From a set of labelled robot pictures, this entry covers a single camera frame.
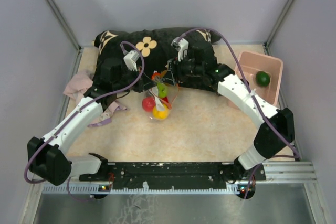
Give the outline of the dark green toy lime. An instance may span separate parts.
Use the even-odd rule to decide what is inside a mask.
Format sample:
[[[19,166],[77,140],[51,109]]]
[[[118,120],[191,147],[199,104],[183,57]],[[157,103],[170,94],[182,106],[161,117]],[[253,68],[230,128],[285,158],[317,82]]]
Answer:
[[[259,71],[255,76],[256,83],[260,87],[267,87],[270,84],[270,75],[264,71]]]

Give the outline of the light green toy fruit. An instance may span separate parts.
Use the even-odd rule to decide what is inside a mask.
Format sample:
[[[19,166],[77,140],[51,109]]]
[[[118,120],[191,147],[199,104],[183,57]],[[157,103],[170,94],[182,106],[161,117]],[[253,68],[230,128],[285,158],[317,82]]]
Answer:
[[[157,90],[158,90],[158,97],[160,99],[164,98],[167,96],[167,86],[163,83],[158,83],[157,84]]]

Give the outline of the brown toy fruit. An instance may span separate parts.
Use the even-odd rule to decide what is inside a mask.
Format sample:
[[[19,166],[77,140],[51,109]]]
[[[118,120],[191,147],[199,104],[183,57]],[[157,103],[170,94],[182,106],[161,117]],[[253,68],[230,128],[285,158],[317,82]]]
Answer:
[[[169,72],[169,70],[164,70],[160,73],[160,78],[163,78],[167,73]]]

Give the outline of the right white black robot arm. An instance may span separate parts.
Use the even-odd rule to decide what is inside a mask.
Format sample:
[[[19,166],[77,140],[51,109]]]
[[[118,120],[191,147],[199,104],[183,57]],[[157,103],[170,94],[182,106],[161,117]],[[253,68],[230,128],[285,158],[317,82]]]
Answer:
[[[182,58],[168,61],[164,80],[226,97],[248,115],[258,129],[253,144],[234,160],[232,171],[236,179],[248,179],[255,166],[290,145],[294,137],[290,109],[280,110],[258,96],[232,68],[218,63],[210,46],[192,47],[178,54]]]

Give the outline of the red toy apple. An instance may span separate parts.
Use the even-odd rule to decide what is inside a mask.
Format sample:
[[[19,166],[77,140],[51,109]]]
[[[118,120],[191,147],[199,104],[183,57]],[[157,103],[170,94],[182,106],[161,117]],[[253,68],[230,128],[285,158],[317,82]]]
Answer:
[[[153,97],[146,97],[142,100],[142,108],[146,112],[152,112],[155,107],[155,99]]]

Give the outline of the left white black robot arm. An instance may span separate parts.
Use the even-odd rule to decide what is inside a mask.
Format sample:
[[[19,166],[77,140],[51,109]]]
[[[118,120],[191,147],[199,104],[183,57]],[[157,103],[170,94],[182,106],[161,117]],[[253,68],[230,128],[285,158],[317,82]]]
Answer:
[[[141,78],[145,58],[111,56],[98,63],[96,72],[89,78],[86,71],[74,75],[66,86],[65,95],[77,94],[76,107],[42,138],[32,137],[27,143],[28,162],[24,179],[32,184],[27,174],[31,172],[41,181],[58,186],[66,179],[91,174],[98,180],[108,177],[109,167],[102,158],[93,154],[68,157],[67,153],[76,139],[113,105],[117,94],[128,90],[143,91]]]

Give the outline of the clear zip bag orange zipper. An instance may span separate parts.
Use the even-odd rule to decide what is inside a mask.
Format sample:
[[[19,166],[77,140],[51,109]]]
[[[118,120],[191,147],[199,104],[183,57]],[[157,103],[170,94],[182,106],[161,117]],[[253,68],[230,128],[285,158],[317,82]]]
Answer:
[[[180,91],[178,84],[169,84],[163,76],[164,72],[153,72],[150,77],[150,84],[153,86],[146,90],[142,99],[142,109],[151,120],[166,120]]]

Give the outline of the yellow toy lemon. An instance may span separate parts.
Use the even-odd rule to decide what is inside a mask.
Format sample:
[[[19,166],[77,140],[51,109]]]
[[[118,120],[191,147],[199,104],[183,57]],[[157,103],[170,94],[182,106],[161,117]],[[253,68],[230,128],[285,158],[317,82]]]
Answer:
[[[152,114],[157,120],[165,120],[168,117],[169,113],[170,110],[165,104],[163,105],[163,110],[161,111],[157,109],[157,106],[155,106],[152,110]]]

